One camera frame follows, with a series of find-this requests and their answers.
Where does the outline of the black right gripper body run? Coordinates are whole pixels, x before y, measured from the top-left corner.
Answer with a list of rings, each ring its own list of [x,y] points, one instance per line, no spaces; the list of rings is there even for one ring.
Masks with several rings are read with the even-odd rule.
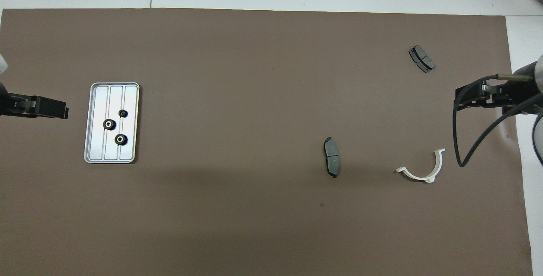
[[[538,95],[538,63],[530,63],[510,75],[492,75],[468,85],[464,90],[469,89],[470,103],[466,108],[502,108],[504,98],[514,99],[518,106]]]

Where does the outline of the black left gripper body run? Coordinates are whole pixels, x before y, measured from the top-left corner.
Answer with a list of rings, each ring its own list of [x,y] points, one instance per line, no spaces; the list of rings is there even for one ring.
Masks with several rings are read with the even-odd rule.
[[[30,96],[12,95],[0,83],[0,115],[13,117],[37,118],[38,116],[31,111],[36,106],[36,102]]]

